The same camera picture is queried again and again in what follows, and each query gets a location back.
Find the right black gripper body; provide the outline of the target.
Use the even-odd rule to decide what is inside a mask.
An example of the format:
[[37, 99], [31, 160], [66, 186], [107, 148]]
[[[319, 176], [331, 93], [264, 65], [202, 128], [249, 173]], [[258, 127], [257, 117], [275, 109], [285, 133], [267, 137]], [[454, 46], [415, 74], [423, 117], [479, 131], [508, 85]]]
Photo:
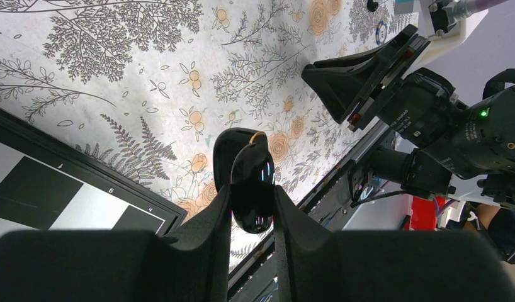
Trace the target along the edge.
[[399, 79], [429, 44], [430, 41], [420, 35], [396, 36], [371, 59], [376, 63], [374, 70], [353, 99], [354, 108], [348, 117], [351, 131], [365, 129], [383, 109]]

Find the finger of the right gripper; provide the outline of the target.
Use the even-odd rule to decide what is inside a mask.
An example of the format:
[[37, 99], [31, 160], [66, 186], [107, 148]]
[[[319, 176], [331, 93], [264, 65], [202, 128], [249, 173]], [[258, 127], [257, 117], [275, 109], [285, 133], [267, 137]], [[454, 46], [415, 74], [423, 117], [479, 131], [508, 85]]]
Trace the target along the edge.
[[353, 67], [304, 67], [302, 79], [320, 98], [336, 123], [343, 123], [354, 108], [353, 99], [374, 70], [375, 62]]
[[366, 63], [369, 60], [384, 55], [384, 58], [390, 58], [399, 53], [400, 49], [407, 45], [407, 42], [417, 34], [418, 27], [407, 25], [397, 36], [389, 42], [384, 43], [374, 49], [364, 52], [338, 57], [334, 59], [319, 60], [314, 62], [316, 68], [328, 67], [353, 67], [358, 64]]

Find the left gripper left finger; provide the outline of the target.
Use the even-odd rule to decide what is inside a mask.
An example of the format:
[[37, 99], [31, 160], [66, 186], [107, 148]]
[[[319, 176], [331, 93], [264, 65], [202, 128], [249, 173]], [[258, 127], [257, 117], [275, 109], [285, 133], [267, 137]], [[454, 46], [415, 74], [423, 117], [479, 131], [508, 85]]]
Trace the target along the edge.
[[0, 301], [226, 301], [230, 188], [184, 225], [15, 231], [0, 238]]

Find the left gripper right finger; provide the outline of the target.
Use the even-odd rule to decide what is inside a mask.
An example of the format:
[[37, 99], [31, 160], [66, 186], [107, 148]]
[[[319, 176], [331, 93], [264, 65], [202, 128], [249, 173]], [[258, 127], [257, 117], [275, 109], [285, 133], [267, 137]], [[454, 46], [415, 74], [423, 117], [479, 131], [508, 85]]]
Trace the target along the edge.
[[515, 301], [486, 241], [469, 232], [336, 231], [274, 189], [280, 301]]

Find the black earbud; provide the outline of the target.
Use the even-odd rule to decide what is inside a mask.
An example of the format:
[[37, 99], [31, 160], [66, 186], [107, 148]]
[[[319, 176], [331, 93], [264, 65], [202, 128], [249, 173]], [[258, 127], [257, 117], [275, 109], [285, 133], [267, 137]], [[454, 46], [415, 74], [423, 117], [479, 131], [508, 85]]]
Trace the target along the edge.
[[366, 7], [369, 12], [374, 13], [379, 7], [379, 2], [376, 0], [367, 0]]

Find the black oval case lid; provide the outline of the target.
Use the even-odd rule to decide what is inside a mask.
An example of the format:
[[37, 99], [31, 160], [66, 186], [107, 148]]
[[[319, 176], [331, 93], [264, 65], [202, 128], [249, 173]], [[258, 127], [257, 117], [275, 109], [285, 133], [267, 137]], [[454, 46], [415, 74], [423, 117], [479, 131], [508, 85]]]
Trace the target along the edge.
[[251, 234], [263, 233], [273, 222], [274, 162], [268, 148], [249, 143], [236, 156], [230, 175], [232, 214]]

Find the black earbud charging case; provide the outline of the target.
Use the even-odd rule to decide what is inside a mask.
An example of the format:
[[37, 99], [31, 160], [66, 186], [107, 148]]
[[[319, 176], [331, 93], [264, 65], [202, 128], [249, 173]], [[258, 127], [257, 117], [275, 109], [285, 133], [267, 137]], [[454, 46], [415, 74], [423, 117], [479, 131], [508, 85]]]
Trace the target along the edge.
[[213, 179], [218, 192], [230, 182], [235, 158], [250, 143], [268, 147], [267, 135], [263, 131], [235, 127], [224, 130], [217, 137], [213, 146]]

